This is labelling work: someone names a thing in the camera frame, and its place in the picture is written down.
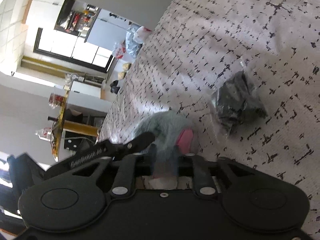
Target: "white plastic bag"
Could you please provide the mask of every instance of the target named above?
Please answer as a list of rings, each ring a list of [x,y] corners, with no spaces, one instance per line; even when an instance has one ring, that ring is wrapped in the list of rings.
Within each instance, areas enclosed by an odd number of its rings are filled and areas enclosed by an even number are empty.
[[[140,27],[134,34],[133,40],[136,43],[143,44],[146,42],[148,36],[152,33],[151,30],[147,29],[146,27]]]
[[[123,44],[116,42],[115,45],[113,46],[112,55],[120,59],[120,58],[123,58],[125,51],[126,51],[125,46]]]

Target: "silver screw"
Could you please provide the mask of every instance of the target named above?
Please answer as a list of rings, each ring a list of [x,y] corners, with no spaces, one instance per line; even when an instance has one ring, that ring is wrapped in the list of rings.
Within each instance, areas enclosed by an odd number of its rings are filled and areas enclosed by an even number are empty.
[[[161,193],[161,194],[160,194],[160,197],[169,197],[169,194],[168,194],[168,193],[163,192],[163,193]]]
[[[112,189],[112,193],[116,195],[124,195],[128,192],[126,187],[115,187]]]
[[[203,187],[200,189],[200,193],[203,195],[213,195],[216,190],[213,187]]]

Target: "bedsheet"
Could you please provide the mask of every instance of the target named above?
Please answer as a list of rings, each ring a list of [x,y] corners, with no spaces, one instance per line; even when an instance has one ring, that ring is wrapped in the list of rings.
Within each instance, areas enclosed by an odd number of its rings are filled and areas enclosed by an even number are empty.
[[[303,230],[320,239],[320,0],[173,0],[144,44],[99,140],[125,142],[139,121],[173,110],[192,118],[199,154],[226,156],[300,187]],[[208,96],[248,62],[268,111],[216,138]]]

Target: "black item in plastic bag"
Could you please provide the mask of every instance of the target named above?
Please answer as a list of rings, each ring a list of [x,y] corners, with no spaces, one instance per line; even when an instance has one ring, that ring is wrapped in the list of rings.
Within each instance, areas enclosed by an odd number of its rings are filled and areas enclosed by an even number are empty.
[[[132,57],[136,58],[142,45],[134,41],[134,34],[140,27],[131,24],[125,36],[125,48],[126,52]]]
[[[215,118],[228,134],[235,125],[267,116],[254,91],[255,88],[248,82],[244,71],[239,71],[212,94]]]

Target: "plastic bag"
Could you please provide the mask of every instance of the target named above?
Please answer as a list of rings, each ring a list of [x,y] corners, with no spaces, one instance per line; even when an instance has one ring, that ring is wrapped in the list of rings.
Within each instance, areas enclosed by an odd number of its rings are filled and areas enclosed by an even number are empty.
[[[112,55],[115,58],[121,59],[121,58],[123,58],[125,52],[126,52],[126,49],[125,49],[124,45],[116,42],[115,45],[113,46]]]
[[[237,72],[213,92],[210,108],[213,121],[218,123],[227,135],[232,133],[237,125],[267,116],[253,83],[243,70]]]
[[[151,30],[142,26],[134,33],[133,40],[136,43],[143,44],[151,33]]]
[[[127,53],[134,59],[137,57],[142,47],[141,44],[133,40],[134,34],[138,29],[139,29],[139,26],[131,24],[129,29],[127,29],[127,33],[125,36],[125,47],[126,47]]]

